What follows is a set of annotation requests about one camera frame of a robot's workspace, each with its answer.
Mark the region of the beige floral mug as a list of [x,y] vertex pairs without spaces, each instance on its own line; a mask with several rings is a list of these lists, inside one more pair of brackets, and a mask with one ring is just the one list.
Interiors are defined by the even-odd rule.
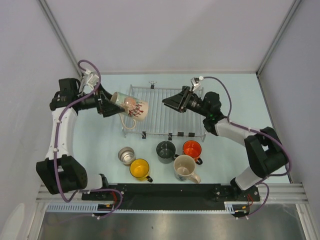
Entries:
[[[137,122],[142,122],[148,115],[149,103],[133,96],[121,92],[115,92],[110,101],[124,109],[124,112],[119,113],[122,126],[127,130],[132,130],[136,127]],[[128,127],[125,124],[124,116],[132,119],[133,125]]]

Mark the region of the beige patterned mug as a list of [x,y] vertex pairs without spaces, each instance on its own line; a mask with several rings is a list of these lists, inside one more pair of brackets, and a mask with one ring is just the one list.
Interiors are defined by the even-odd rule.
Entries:
[[173,161],[173,169],[178,180],[201,183],[201,178],[196,174],[196,162],[191,156],[185,154],[177,156]]

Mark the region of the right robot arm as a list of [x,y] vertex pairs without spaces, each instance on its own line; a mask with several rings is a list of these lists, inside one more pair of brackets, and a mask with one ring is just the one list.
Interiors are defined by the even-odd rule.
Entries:
[[237,201],[248,196],[249,188],[290,164],[288,153],[273,128],[256,130],[230,121],[221,112],[218,93],[209,91],[204,98],[200,98],[189,86],[184,86],[181,92],[163,99],[162,103],[180,113],[190,110],[204,116],[202,122],[208,133],[245,147],[249,166],[230,182],[230,194]]

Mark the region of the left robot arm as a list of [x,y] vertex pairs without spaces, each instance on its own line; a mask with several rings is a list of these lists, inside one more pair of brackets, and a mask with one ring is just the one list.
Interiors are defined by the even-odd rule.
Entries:
[[100,200],[110,196],[111,188],[102,173],[89,175],[74,158],[73,139],[78,113],[96,109],[103,117],[122,113],[124,109],[111,102],[112,95],[92,73],[82,80],[63,78],[49,104],[52,113],[52,133],[48,152],[43,161],[36,164],[36,172],[50,194],[93,190]]

